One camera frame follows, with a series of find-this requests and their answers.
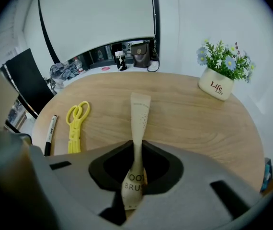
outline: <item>yellow scissors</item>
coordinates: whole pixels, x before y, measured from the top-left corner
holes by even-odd
[[[82,117],[83,112],[82,106],[86,104],[87,110]],[[90,104],[86,101],[81,102],[79,105],[72,106],[66,115],[66,122],[69,125],[69,142],[68,142],[68,153],[81,152],[80,149],[80,130],[81,124],[90,113]],[[69,122],[70,114],[73,113],[73,121]]]

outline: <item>black marker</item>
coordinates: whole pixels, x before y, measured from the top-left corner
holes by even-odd
[[[57,115],[53,115],[52,119],[51,119],[51,122],[50,122],[50,125],[49,125],[48,134],[47,134],[47,137],[46,137],[46,145],[45,145],[44,156],[50,156],[51,139],[52,139],[52,135],[54,133],[56,121],[57,121]]]

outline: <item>wooden table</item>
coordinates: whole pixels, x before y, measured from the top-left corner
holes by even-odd
[[[51,154],[66,154],[67,111],[82,101],[91,112],[82,124],[81,150],[132,139],[130,94],[151,96],[144,139],[214,158],[260,190],[262,143],[249,113],[233,95],[223,102],[200,90],[198,78],[170,73],[115,72],[86,76],[58,93],[41,111],[33,144],[44,149],[52,115],[58,116]]]

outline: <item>potted plant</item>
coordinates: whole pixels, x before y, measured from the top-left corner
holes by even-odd
[[[198,63],[207,65],[198,86],[206,93],[225,101],[230,96],[234,80],[250,82],[255,64],[244,52],[240,55],[237,43],[224,46],[219,41],[216,47],[205,40],[197,50]]]

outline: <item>white flower pot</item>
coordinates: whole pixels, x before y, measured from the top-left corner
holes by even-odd
[[[206,68],[198,81],[200,89],[222,101],[228,99],[232,92],[233,85],[234,81],[232,79],[227,78],[210,68]]]

